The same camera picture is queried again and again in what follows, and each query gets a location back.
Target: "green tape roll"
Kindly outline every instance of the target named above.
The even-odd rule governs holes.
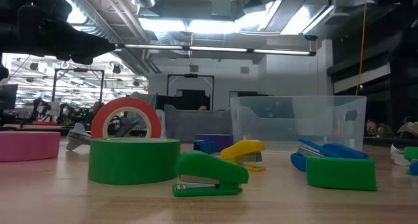
[[[94,182],[133,185],[163,182],[177,176],[180,141],[161,138],[91,140],[89,178]]]

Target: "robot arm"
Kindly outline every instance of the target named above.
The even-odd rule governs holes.
[[[89,65],[115,50],[106,39],[77,31],[66,22],[65,0],[0,0],[0,52],[56,56]]]

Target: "red tape roll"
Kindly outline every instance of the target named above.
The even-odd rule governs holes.
[[[139,114],[147,126],[145,137],[161,137],[161,122],[155,110],[145,101],[134,97],[122,97],[104,105],[94,117],[91,124],[91,138],[107,138],[107,127],[112,118],[121,112]]]

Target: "clear plastic bin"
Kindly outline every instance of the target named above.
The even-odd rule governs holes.
[[[268,150],[288,150],[305,138],[362,150],[366,97],[234,97],[234,141],[262,140]]]

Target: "green rubber block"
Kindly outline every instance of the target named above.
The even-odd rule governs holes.
[[[404,157],[405,159],[409,159],[409,160],[418,159],[418,147],[415,147],[415,146],[405,147]]]
[[[368,159],[308,157],[308,184],[333,189],[377,191],[376,162]]]
[[[113,185],[163,182],[177,177],[180,141],[162,138],[91,140],[89,179]]]

